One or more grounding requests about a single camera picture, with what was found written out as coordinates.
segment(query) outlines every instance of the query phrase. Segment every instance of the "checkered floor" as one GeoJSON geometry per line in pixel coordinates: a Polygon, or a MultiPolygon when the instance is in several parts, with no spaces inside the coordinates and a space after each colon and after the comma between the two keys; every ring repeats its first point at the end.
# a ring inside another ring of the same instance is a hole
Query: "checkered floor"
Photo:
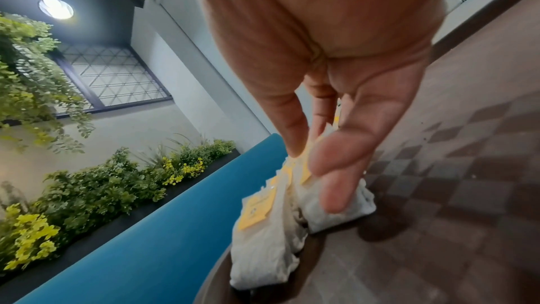
{"type": "Polygon", "coordinates": [[[378,151],[366,181],[375,214],[310,236],[287,284],[219,302],[540,303],[540,93],[378,151]]]}

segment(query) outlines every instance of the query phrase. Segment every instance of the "ceiling light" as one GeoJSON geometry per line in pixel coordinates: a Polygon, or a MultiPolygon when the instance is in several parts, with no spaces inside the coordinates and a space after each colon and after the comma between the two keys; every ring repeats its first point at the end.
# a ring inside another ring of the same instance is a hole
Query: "ceiling light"
{"type": "Polygon", "coordinates": [[[39,9],[47,16],[55,19],[70,19],[73,17],[73,8],[62,0],[40,0],[39,9]]]}

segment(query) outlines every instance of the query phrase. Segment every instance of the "skin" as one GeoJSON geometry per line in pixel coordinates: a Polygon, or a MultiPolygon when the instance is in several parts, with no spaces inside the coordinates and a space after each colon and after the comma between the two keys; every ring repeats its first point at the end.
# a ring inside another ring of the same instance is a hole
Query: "skin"
{"type": "Polygon", "coordinates": [[[443,0],[202,0],[214,39],[234,72],[298,156],[318,142],[309,168],[321,205],[344,210],[373,151],[410,106],[428,65],[443,0]],[[294,91],[313,96],[313,124],[294,91]]]}

